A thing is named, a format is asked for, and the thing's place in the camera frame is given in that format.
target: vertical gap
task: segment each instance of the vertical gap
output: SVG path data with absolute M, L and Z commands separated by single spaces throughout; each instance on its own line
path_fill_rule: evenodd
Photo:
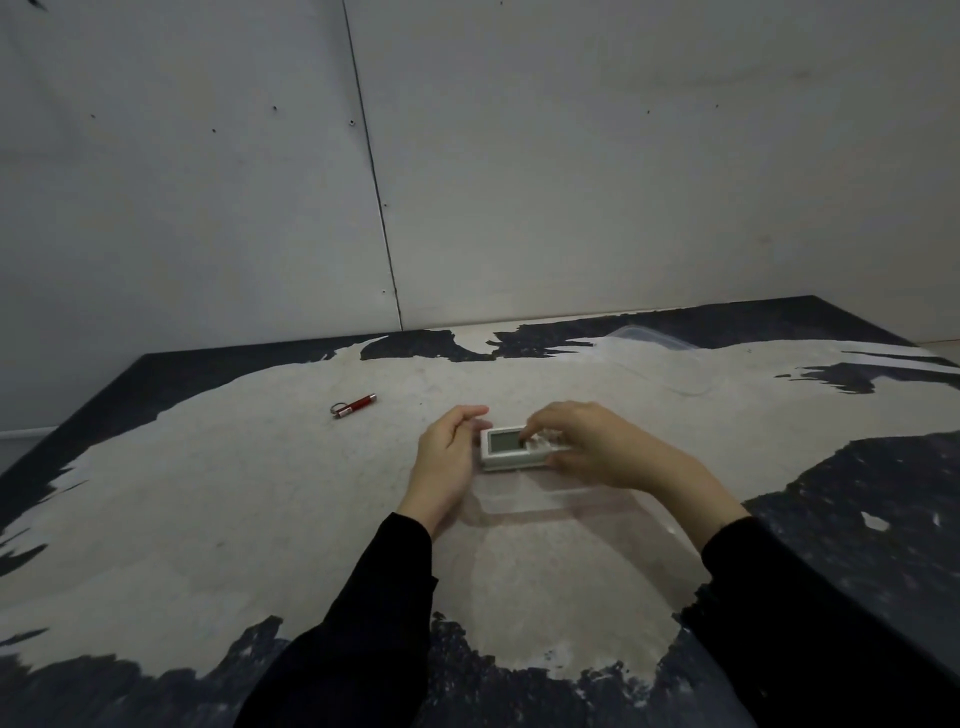
M 394 284 L 394 302 L 396 303 L 396 317 L 400 321 L 400 330 L 403 331 L 403 312 L 400 310 L 400 296 L 396 291 L 396 276 L 394 275 L 394 259 L 390 255 L 390 243 L 387 241 L 387 224 L 383 220 L 383 200 L 380 199 L 380 184 L 376 179 L 376 164 L 373 163 L 373 148 L 370 145 L 370 128 L 367 126 L 367 112 L 363 108 L 363 90 L 360 88 L 360 72 L 357 70 L 357 57 L 353 53 L 353 33 L 350 32 L 350 17 L 347 13 L 347 0 L 341 0 L 344 9 L 344 21 L 347 23 L 347 40 L 350 45 L 350 61 L 353 63 L 353 79 L 357 84 L 357 97 L 360 99 L 360 123 L 363 124 L 364 137 L 367 138 L 367 159 L 370 160 L 370 171 L 373 174 L 373 190 L 376 192 L 376 211 L 380 215 L 380 229 L 383 231 L 383 244 L 387 249 L 387 264 L 390 266 L 390 280 Z

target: person's right hand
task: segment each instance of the person's right hand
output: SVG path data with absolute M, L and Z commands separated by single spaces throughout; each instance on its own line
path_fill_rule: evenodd
M 559 401 L 527 420 L 525 440 L 543 429 L 564 434 L 572 450 L 547 465 L 587 483 L 648 491 L 654 496 L 691 480 L 713 479 L 695 457 L 664 443 L 596 402 Z

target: red pen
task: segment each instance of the red pen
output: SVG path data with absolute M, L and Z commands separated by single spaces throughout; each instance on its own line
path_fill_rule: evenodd
M 352 401 L 350 404 L 338 401 L 336 404 L 330 407 L 330 413 L 339 420 L 341 417 L 346 417 L 351 412 L 356 412 L 358 409 L 363 409 L 368 404 L 373 404 L 374 402 L 376 402 L 376 395 L 366 395 L 357 401 Z

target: person's left hand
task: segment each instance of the person's left hand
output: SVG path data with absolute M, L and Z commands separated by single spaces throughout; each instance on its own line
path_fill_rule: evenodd
M 473 478 L 473 435 L 492 427 L 476 419 L 490 408 L 458 404 L 420 436 L 410 484 L 396 511 L 423 524 L 430 538 L 463 499 Z

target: hand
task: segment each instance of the hand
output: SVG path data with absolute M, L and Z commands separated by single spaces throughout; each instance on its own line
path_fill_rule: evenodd
M 571 450 L 547 465 L 585 482 L 647 491 L 673 514 L 697 550 L 717 531 L 750 514 L 697 458 L 667 445 L 596 402 L 561 401 L 535 412 L 520 432 L 564 434 Z
M 678 481 L 709 475 L 692 455 L 667 445 L 596 402 L 548 404 L 527 420 L 520 439 L 542 429 L 559 430 L 573 447 L 551 455 L 547 465 L 587 483 L 656 495 Z
M 396 511 L 422 523 L 431 538 L 467 494 L 473 478 L 473 435 L 492 426 L 476 418 L 489 411 L 483 404 L 458 404 L 420 436 L 407 494 Z

